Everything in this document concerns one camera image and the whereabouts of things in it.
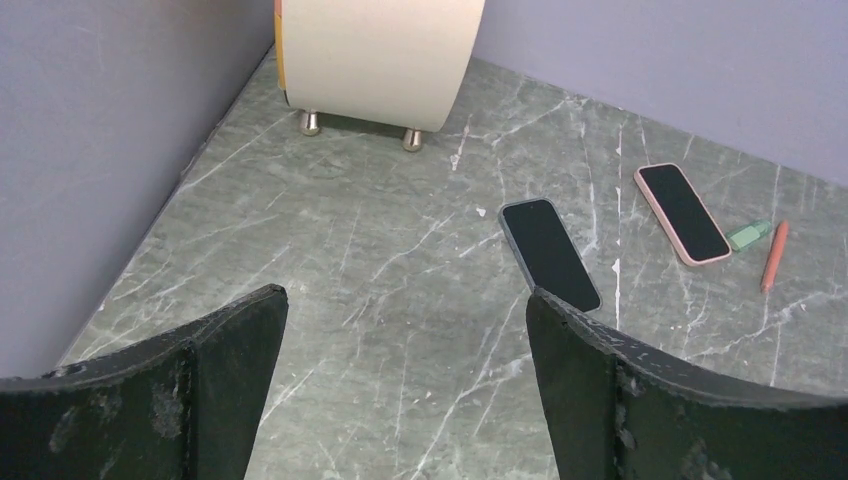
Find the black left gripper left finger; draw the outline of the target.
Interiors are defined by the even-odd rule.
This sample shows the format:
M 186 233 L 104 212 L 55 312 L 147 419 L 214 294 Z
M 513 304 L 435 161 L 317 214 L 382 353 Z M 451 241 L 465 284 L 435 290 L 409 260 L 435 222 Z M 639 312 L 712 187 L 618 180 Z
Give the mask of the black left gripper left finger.
M 5 479 L 241 479 L 284 335 L 265 285 L 121 350 L 1 382 Z

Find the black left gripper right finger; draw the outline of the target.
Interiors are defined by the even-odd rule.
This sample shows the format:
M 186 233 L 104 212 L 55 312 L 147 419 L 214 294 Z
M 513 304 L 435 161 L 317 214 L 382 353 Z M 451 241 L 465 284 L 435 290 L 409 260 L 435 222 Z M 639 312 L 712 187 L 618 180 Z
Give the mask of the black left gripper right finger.
M 563 479 L 843 479 L 847 402 L 719 374 L 543 289 L 526 325 Z

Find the blue phone black screen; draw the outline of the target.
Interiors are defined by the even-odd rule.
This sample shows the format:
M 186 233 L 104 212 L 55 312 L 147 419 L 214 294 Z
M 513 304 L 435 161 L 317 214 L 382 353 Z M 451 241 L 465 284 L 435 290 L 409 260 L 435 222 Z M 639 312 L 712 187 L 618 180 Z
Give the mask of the blue phone black screen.
M 550 200 L 506 204 L 499 222 L 530 289 L 542 288 L 584 313 L 601 308 L 600 293 Z

